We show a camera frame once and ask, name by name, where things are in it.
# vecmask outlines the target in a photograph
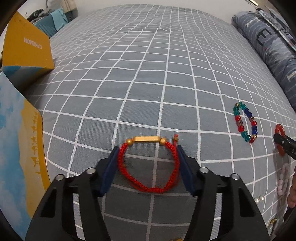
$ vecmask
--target gold bar charm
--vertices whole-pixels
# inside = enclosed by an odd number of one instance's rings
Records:
[[[149,136],[149,137],[134,137],[133,142],[160,142],[160,137]]]
[[[158,136],[133,137],[132,139],[126,139],[126,144],[128,144],[128,146],[132,146],[134,142],[158,142],[160,145],[164,146],[167,142],[167,139]]]

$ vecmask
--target gold spacer bead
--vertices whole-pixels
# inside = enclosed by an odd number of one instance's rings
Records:
[[[132,146],[133,145],[133,140],[132,139],[126,139],[126,144],[128,144],[128,146]]]
[[[164,146],[168,140],[166,138],[161,138],[159,141],[159,145]]]

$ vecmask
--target teal bead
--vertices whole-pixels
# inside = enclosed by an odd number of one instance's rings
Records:
[[[245,138],[245,137],[248,135],[248,132],[243,131],[243,132],[241,133],[241,135],[242,135],[243,138]]]
[[[245,104],[242,105],[242,110],[245,110],[247,106]]]
[[[251,136],[250,136],[250,135],[247,135],[247,136],[244,138],[244,140],[245,140],[246,142],[249,142],[250,139],[251,139]]]

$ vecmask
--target bed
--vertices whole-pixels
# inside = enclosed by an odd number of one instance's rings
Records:
[[[207,13],[134,4],[81,16],[51,38],[55,69],[25,96],[43,117],[44,151],[51,180],[78,175],[127,138],[179,135],[188,156],[214,173],[241,176],[266,225],[286,209],[276,193],[284,163],[273,142],[277,123],[295,138],[296,115],[281,87],[248,41],[230,24]],[[233,116],[245,103],[258,123],[254,144],[244,141]],[[248,132],[250,123],[242,120]],[[170,153],[158,144],[133,145],[128,171],[143,184],[163,186],[172,169]],[[99,199],[113,241],[183,238],[196,198],[182,181],[164,194],[133,189],[117,173]],[[83,237],[79,202],[76,227]],[[212,238],[218,234],[217,195]]]

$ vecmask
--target metal screw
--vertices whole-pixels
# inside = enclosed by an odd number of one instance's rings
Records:
[[[57,176],[56,176],[56,180],[57,181],[61,181],[61,180],[63,180],[64,179],[64,175],[63,174],[58,174]]]
[[[209,169],[206,168],[206,167],[201,167],[200,168],[200,172],[202,172],[202,173],[208,173],[209,172]]]
[[[236,173],[231,174],[231,177],[232,177],[234,180],[238,180],[238,179],[239,179],[239,175],[236,174]]]
[[[86,170],[86,173],[87,173],[87,174],[93,174],[93,173],[95,173],[95,172],[96,172],[96,169],[94,169],[93,167],[88,168],[88,169]]]

